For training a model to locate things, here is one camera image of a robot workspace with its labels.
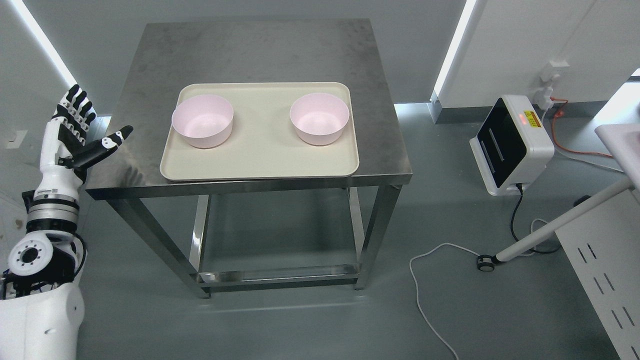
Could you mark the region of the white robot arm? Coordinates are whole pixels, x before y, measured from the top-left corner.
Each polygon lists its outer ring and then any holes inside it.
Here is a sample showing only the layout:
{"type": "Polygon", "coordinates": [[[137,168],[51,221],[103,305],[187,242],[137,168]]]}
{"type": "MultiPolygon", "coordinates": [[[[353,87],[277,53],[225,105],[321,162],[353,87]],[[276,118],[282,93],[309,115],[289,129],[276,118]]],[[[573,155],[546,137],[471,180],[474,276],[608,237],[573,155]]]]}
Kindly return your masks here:
{"type": "Polygon", "coordinates": [[[85,303],[79,276],[87,257],[77,234],[77,191],[22,194],[25,236],[1,278],[1,358],[75,360],[85,303]]]}

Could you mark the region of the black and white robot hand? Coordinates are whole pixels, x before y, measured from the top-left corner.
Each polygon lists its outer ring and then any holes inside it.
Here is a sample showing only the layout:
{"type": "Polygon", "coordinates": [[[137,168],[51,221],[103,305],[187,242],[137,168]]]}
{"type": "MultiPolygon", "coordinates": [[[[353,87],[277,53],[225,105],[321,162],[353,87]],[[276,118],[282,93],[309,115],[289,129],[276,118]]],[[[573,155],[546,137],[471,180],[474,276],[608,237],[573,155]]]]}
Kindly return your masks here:
{"type": "Polygon", "coordinates": [[[74,84],[62,96],[45,126],[39,155],[42,180],[34,191],[35,198],[51,194],[77,198],[89,168],[117,151],[134,130],[126,125],[89,141],[88,133],[96,117],[93,102],[80,85],[74,84]]]}

